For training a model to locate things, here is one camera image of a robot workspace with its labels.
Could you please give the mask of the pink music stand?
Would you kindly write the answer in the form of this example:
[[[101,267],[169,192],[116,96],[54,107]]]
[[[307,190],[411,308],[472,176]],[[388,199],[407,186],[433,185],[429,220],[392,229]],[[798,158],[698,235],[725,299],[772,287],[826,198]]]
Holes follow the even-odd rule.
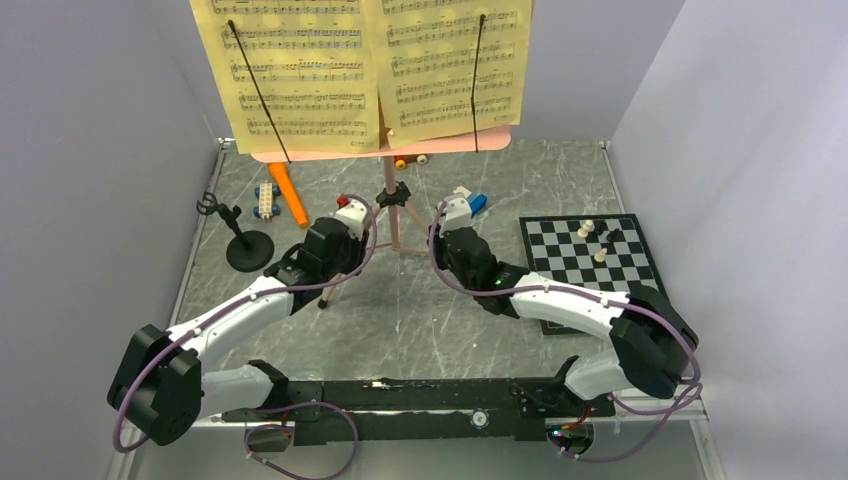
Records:
[[[286,159],[293,162],[306,162],[318,160],[335,160],[344,158],[368,158],[379,157],[383,164],[383,183],[384,189],[389,196],[395,196],[398,191],[398,179],[396,177],[397,169],[394,165],[395,156],[412,155],[412,154],[442,154],[442,153],[479,153],[480,151],[496,151],[502,150],[509,145],[511,141],[511,128],[502,126],[485,130],[478,130],[474,133],[462,134],[450,137],[441,137],[431,140],[418,141],[408,144],[403,147],[391,148],[389,146],[379,147],[376,151],[367,153],[333,153],[324,151],[290,151],[288,156],[282,151],[278,152],[262,152],[253,153],[252,157],[262,163],[284,163]],[[390,205],[388,207],[389,224],[390,224],[390,241],[388,243],[378,244],[378,248],[389,247],[391,250],[402,254],[419,254],[424,255],[425,250],[407,248],[402,245],[402,237],[400,230],[400,212],[405,211],[422,229],[427,233],[428,227],[425,225],[423,217],[415,210],[415,208],[406,202],[405,205]]]

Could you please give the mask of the black microphone stand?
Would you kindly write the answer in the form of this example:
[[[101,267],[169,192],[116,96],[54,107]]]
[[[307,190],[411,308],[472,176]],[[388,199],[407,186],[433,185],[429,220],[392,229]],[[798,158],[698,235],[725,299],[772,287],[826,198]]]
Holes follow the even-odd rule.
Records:
[[[265,267],[273,258],[274,241],[258,230],[244,231],[238,222],[242,209],[219,202],[214,193],[206,191],[196,202],[196,209],[203,216],[217,214],[233,233],[234,238],[226,248],[226,261],[238,272],[256,272]]]

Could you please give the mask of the orange toy microphone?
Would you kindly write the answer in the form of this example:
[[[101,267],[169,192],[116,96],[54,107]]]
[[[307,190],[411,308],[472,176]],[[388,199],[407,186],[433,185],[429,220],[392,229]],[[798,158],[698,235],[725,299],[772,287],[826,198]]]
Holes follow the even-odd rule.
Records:
[[[301,228],[307,228],[310,225],[310,220],[292,183],[286,164],[282,162],[269,163],[267,169],[279,187],[297,225]]]

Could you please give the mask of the yellow sheet music page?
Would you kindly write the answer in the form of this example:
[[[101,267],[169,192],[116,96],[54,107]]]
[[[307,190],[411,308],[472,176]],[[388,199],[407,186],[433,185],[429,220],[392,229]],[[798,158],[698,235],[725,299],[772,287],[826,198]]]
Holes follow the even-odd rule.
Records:
[[[242,153],[365,153],[380,143],[363,1],[193,1]]]
[[[393,148],[521,122],[531,1],[366,1]]]

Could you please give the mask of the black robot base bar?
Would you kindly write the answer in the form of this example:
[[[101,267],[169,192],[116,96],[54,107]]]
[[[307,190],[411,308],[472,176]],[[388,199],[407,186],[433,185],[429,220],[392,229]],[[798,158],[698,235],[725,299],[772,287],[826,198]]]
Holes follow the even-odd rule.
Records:
[[[576,420],[611,418],[605,396],[584,401],[552,378],[454,380],[292,381],[289,414],[242,408],[226,423],[279,423],[293,427],[297,446],[348,441],[509,437],[543,441],[550,428]]]

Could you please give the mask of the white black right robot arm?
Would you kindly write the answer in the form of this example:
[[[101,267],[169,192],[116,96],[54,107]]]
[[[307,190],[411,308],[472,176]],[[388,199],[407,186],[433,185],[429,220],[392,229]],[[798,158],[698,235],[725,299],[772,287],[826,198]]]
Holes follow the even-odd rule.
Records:
[[[498,260],[470,227],[435,226],[428,246],[437,275],[485,311],[549,321],[608,343],[599,354],[567,361],[557,374],[551,398],[564,415],[630,388],[669,399],[686,372],[692,374],[690,383],[700,379],[698,338],[655,288],[604,292],[554,281]]]

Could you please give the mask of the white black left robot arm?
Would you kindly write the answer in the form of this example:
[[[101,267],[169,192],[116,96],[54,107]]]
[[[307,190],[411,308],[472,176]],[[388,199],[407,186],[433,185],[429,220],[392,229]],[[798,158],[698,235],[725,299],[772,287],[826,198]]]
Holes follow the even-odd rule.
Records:
[[[288,378],[266,361],[223,371],[211,364],[266,326],[281,321],[359,273],[375,242],[368,213],[321,217],[245,290],[169,330],[148,324],[127,346],[107,394],[125,422],[159,446],[214,414],[251,409],[272,420],[290,404]]]

